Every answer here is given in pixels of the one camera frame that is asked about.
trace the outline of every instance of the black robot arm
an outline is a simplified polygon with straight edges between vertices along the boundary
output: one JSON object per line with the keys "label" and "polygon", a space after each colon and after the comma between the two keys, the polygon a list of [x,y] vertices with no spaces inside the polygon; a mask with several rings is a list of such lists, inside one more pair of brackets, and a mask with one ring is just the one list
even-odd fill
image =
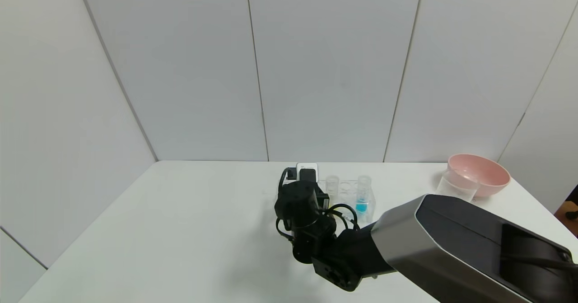
{"label": "black robot arm", "polygon": [[398,271],[442,302],[578,302],[568,249],[458,198],[424,195],[361,229],[355,217],[337,237],[343,216],[323,207],[314,179],[282,181],[277,230],[299,262],[346,291]]}

